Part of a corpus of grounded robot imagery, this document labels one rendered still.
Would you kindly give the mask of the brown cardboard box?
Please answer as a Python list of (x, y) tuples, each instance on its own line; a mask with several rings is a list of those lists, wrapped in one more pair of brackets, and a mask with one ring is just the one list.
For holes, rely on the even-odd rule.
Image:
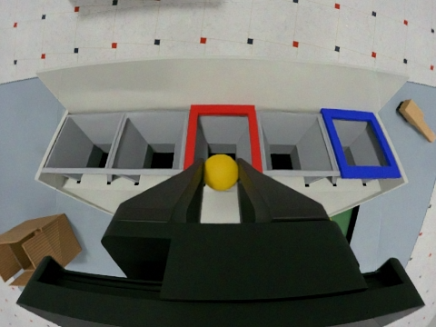
[(6, 283), (23, 269), (8, 286), (25, 287), (45, 256), (65, 267), (81, 251), (64, 213), (26, 220), (0, 234), (0, 277)]

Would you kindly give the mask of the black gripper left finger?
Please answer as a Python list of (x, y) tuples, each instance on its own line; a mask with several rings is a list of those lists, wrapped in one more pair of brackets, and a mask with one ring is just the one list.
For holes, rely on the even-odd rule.
[(182, 172), (120, 203), (112, 220), (124, 218), (200, 223), (203, 165), (203, 158), (199, 158)]

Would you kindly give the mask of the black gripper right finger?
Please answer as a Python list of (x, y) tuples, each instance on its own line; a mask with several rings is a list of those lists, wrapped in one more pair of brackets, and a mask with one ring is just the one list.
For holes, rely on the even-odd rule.
[(331, 220), (321, 203), (259, 172), (243, 158), (237, 165), (240, 223)]

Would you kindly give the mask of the red rectangular frame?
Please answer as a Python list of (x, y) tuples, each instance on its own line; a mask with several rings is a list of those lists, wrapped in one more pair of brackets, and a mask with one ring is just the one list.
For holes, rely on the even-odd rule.
[(255, 105), (241, 104), (191, 104), (184, 170), (193, 164), (198, 115), (248, 115), (252, 166), (263, 172)]

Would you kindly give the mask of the blue square frame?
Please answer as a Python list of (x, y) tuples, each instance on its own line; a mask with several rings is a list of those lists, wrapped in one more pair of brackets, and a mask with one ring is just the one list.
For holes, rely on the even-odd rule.
[[(341, 171), (342, 179), (390, 179), (401, 178), (401, 173), (391, 153), (391, 149), (384, 137), (373, 112), (322, 108), (322, 119), (325, 123), (334, 155)], [(368, 121), (372, 126), (380, 144), (388, 166), (348, 166), (342, 146), (335, 130), (332, 119)]]

